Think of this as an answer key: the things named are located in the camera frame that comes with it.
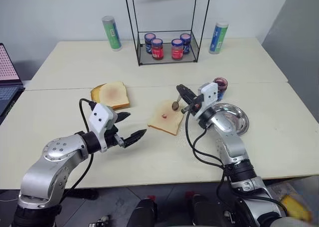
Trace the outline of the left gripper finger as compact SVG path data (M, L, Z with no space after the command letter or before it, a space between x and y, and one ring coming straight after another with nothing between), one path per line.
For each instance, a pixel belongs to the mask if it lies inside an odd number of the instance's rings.
M129 112L120 112L117 113L117 120L115 121L115 123L121 122L123 120L125 120L126 118L128 118L131 114Z
M132 133L126 139L120 138L118 140L118 145L123 147L123 148L127 148L130 145L136 143L138 140L140 140L143 137L143 135L146 133L146 131L147 131L146 129L138 130L138 131Z

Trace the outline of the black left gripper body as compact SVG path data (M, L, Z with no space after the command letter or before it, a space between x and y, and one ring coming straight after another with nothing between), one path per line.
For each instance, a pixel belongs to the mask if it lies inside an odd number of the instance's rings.
M106 149L109 149L113 146L121 146L124 147L124 140L118 136L117 134L118 128L113 124L108 127L104 133L104 139L106 142Z

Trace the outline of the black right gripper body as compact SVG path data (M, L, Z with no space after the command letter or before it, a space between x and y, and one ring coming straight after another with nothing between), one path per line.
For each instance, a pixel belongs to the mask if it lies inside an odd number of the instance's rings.
M203 94L200 94L198 96L196 96L195 94L187 94L187 98L189 100L188 111L191 114L196 114L202 107Z

